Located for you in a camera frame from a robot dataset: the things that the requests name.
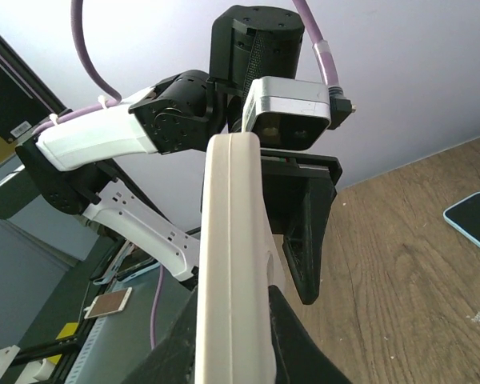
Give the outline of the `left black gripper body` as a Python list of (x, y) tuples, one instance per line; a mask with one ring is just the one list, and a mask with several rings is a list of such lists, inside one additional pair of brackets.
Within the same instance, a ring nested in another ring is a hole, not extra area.
[(342, 167), (336, 157), (261, 150), (262, 188), (273, 234), (284, 234), (304, 199), (307, 182), (325, 178), (336, 185)]

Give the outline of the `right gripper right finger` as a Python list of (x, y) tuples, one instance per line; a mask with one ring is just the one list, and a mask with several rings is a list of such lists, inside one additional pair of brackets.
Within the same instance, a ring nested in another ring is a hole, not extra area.
[(349, 383), (314, 343), (280, 289), (271, 285), (268, 292), (276, 383)]

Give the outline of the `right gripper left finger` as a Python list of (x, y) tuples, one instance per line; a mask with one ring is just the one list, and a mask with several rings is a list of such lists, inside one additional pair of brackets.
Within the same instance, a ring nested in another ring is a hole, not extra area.
[(198, 289), (194, 288), (167, 336), (122, 381), (124, 384), (194, 383)]

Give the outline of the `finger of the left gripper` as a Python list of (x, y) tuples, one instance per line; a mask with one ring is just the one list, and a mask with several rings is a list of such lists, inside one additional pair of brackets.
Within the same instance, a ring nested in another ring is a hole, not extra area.
[(307, 179), (283, 235), (284, 255), (304, 305), (320, 293), (322, 244), (336, 194), (330, 177)]

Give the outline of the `beige phone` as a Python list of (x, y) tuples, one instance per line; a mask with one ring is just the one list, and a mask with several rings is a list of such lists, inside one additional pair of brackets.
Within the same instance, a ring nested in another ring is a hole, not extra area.
[(273, 383), (269, 286), (285, 287), (262, 195), (260, 141), (219, 134), (202, 189), (197, 383)]

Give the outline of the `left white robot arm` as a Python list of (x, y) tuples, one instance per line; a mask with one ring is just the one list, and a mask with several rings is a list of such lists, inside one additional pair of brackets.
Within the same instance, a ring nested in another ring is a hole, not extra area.
[(293, 10), (234, 5), (212, 25), (208, 70), (174, 74), (127, 98), (111, 91), (89, 109), (54, 115), (16, 152), (52, 207), (118, 232), (192, 289), (198, 240), (156, 205), (154, 187), (185, 152), (252, 134), (270, 229), (283, 237), (299, 297), (311, 304), (342, 168), (309, 149), (350, 106), (307, 2)]

